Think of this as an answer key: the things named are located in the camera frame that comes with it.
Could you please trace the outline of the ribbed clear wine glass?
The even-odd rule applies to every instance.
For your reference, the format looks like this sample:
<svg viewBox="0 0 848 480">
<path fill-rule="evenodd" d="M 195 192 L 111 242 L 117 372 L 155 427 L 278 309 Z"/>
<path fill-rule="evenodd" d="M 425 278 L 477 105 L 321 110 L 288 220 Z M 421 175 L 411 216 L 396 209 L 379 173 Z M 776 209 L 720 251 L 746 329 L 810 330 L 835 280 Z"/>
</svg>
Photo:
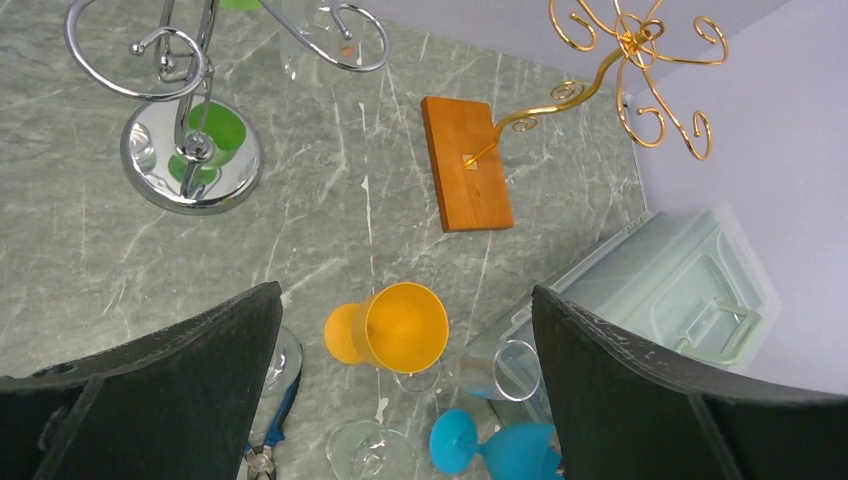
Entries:
<svg viewBox="0 0 848 480">
<path fill-rule="evenodd" d="M 302 363 L 300 341 L 288 328 L 281 326 L 266 371 L 261 398 L 282 397 L 301 372 Z"/>
</svg>

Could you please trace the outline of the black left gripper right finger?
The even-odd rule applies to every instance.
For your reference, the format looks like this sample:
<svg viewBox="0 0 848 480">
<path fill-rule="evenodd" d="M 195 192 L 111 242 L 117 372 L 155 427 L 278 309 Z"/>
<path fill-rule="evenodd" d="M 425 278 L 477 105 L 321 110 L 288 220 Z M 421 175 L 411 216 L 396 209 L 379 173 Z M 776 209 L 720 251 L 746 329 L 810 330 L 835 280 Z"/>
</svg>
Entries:
<svg viewBox="0 0 848 480">
<path fill-rule="evenodd" d="M 567 479 L 843 479 L 847 399 L 685 357 L 550 288 L 532 325 Z"/>
</svg>

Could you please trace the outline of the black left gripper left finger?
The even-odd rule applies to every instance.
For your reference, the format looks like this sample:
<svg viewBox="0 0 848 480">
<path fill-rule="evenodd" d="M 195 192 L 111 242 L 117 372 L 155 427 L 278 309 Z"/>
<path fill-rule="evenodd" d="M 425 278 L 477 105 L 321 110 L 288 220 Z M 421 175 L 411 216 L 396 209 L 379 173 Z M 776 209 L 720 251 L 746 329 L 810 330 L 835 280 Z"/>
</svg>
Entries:
<svg viewBox="0 0 848 480">
<path fill-rule="evenodd" d="M 117 347 L 1 380 L 5 479 L 233 479 L 283 317 L 265 282 Z"/>
</svg>

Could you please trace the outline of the orange frosted wine glass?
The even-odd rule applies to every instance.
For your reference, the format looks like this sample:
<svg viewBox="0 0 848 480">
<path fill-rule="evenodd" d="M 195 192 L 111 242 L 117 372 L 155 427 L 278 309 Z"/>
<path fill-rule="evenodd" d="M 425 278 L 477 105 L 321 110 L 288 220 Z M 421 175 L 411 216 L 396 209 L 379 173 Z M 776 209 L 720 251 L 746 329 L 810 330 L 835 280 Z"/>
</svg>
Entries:
<svg viewBox="0 0 848 480">
<path fill-rule="evenodd" d="M 324 323 L 323 339 L 341 363 L 417 374 L 440 359 L 449 333 L 439 297 L 421 284 L 401 282 L 336 308 Z"/>
</svg>

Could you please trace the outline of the blue wine glass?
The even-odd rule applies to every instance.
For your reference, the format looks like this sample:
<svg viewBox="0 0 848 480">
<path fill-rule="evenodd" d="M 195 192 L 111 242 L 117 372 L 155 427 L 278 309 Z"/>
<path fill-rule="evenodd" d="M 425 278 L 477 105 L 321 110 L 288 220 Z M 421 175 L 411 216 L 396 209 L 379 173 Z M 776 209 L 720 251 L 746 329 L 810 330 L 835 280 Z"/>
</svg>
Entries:
<svg viewBox="0 0 848 480">
<path fill-rule="evenodd" d="M 446 475 L 464 472 L 479 455 L 493 479 L 560 479 L 561 454 L 551 446 L 551 424 L 514 424 L 478 439 L 471 414 L 450 409 L 434 423 L 429 454 L 434 467 Z"/>
</svg>

